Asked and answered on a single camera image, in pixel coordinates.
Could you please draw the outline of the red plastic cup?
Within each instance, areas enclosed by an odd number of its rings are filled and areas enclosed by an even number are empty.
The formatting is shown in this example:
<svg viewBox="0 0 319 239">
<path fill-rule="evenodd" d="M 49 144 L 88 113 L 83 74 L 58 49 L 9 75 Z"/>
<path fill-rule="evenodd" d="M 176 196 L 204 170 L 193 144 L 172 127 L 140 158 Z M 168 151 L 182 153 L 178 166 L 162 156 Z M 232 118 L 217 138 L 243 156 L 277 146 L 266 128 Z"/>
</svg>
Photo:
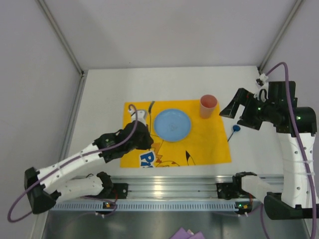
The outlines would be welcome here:
<svg viewBox="0 0 319 239">
<path fill-rule="evenodd" d="M 213 95 L 204 95 L 200 99 L 200 117 L 209 118 L 218 104 L 218 100 Z"/>
</svg>

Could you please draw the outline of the blue plastic plate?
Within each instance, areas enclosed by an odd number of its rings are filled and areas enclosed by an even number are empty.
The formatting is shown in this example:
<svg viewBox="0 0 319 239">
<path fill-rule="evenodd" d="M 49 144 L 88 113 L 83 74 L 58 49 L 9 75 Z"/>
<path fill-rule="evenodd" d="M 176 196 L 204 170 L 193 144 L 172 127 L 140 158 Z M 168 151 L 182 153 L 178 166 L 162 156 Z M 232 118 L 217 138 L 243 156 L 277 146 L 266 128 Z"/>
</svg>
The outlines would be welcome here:
<svg viewBox="0 0 319 239">
<path fill-rule="evenodd" d="M 154 131 L 164 141 L 178 142 L 189 135 L 191 131 L 191 119 L 181 110 L 167 109 L 161 111 L 156 116 Z"/>
</svg>

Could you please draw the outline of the yellow cartoon placemat cloth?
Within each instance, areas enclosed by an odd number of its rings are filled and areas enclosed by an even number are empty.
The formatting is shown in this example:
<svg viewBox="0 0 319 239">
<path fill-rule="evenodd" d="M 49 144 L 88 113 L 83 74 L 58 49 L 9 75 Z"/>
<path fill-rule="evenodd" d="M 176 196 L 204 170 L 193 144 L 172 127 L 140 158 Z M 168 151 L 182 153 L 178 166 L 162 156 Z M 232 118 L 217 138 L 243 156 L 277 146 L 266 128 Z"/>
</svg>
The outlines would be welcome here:
<svg viewBox="0 0 319 239">
<path fill-rule="evenodd" d="M 146 110 L 150 102 L 135 102 L 138 110 Z M 167 142 L 154 131 L 156 116 L 167 109 L 178 109 L 191 119 L 189 135 L 178 142 Z M 157 101 L 152 108 L 152 131 L 154 140 L 150 150 L 133 150 L 122 157 L 122 168 L 180 167 L 230 163 L 231 156 L 219 107 L 212 115 L 200 117 L 200 101 Z"/>
</svg>

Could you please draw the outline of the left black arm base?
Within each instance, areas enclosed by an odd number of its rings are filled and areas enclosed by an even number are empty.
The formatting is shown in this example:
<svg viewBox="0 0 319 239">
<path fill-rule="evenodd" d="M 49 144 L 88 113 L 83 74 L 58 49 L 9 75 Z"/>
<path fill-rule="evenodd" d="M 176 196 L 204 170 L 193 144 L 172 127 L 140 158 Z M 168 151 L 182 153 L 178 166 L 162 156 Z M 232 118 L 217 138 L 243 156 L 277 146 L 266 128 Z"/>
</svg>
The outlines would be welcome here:
<svg viewBox="0 0 319 239">
<path fill-rule="evenodd" d="M 128 196 L 127 183 L 115 183 L 112 191 L 106 197 L 107 200 L 126 199 Z"/>
</svg>

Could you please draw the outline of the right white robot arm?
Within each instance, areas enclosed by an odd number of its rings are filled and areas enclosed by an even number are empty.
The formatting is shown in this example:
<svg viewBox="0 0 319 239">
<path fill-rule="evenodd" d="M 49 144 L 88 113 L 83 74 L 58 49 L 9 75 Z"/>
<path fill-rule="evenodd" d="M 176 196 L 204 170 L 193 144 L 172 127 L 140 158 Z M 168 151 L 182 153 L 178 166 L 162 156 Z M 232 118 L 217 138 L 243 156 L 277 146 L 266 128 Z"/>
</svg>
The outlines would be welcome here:
<svg viewBox="0 0 319 239">
<path fill-rule="evenodd" d="M 239 106 L 244 111 L 238 125 L 259 130 L 263 122 L 276 129 L 283 157 L 284 183 L 281 193 L 253 172 L 240 172 L 232 177 L 238 194 L 251 194 L 261 201 L 271 220 L 311 219 L 319 207 L 316 192 L 311 191 L 313 145 L 317 118 L 310 107 L 298 107 L 294 81 L 270 82 L 257 94 L 244 88 L 237 90 L 220 116 L 233 119 Z"/>
</svg>

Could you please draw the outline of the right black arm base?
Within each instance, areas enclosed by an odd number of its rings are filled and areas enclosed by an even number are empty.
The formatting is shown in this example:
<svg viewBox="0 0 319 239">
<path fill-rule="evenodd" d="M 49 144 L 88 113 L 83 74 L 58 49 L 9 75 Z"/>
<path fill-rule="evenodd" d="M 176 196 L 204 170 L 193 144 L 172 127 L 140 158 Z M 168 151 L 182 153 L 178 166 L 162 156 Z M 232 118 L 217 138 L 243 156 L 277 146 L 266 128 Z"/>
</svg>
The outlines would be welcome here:
<svg viewBox="0 0 319 239">
<path fill-rule="evenodd" d="M 238 187 L 233 183 L 217 183 L 216 189 L 218 199 L 231 200 L 239 198 Z"/>
</svg>

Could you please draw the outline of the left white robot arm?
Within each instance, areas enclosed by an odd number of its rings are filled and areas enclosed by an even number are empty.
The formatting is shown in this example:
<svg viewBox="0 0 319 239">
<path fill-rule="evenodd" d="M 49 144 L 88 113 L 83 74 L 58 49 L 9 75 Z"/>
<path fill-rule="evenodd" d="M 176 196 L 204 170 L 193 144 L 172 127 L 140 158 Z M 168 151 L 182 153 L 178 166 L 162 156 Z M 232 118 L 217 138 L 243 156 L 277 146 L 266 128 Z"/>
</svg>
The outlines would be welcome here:
<svg viewBox="0 0 319 239">
<path fill-rule="evenodd" d="M 42 169 L 27 169 L 24 188 L 32 213 L 44 213 L 57 203 L 79 197 L 106 199 L 114 190 L 107 173 L 99 172 L 84 179 L 76 179 L 76 176 L 89 174 L 91 168 L 120 159 L 132 150 L 150 149 L 153 142 L 146 122 L 133 121 L 115 133 L 101 135 L 86 148 L 59 163 Z"/>
</svg>

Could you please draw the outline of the purple cloth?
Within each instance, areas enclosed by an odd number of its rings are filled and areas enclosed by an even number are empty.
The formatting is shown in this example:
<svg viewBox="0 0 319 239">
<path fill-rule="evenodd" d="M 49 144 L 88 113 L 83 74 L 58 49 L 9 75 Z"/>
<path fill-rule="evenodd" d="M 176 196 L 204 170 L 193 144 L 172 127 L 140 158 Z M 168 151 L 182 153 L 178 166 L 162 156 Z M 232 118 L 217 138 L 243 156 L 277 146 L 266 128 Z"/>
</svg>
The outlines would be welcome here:
<svg viewBox="0 0 319 239">
<path fill-rule="evenodd" d="M 170 239 L 205 239 L 205 236 L 202 232 L 193 233 L 191 230 L 180 228 L 170 237 Z"/>
</svg>

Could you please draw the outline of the aluminium mounting rail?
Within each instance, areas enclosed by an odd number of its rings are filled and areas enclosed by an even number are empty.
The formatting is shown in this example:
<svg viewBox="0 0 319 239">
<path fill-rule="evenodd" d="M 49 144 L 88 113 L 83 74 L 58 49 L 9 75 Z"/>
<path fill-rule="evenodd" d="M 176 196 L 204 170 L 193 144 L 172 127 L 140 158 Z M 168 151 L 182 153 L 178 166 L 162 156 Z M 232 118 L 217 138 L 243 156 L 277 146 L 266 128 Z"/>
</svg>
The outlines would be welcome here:
<svg viewBox="0 0 319 239">
<path fill-rule="evenodd" d="M 113 183 L 128 184 L 127 199 L 182 200 L 216 199 L 220 184 L 232 176 L 112 176 Z"/>
</svg>

